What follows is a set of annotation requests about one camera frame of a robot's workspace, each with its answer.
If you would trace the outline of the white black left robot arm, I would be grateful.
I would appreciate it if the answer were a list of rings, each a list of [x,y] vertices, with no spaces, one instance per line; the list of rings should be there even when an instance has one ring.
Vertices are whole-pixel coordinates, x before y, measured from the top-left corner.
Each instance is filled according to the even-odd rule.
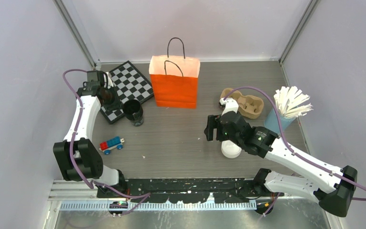
[[[76,98],[76,110],[68,133],[53,145],[53,153],[64,180],[83,181],[89,188],[102,186],[120,198],[126,194],[127,182],[120,170],[103,164],[91,138],[100,109],[119,110],[122,103],[107,73],[92,70],[86,74],[87,81],[78,90],[65,82]]]

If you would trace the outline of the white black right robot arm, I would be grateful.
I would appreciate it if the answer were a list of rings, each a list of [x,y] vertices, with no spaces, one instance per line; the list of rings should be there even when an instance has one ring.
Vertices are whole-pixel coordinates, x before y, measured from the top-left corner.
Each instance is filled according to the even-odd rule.
[[[250,126],[239,113],[233,111],[209,115],[204,134],[207,141],[229,140],[250,155],[277,162],[300,174],[300,177],[292,177],[261,168],[253,182],[256,194],[288,193],[309,199],[332,215],[347,216],[356,189],[347,180],[356,181],[355,168],[340,168],[285,145],[277,133],[263,126]]]

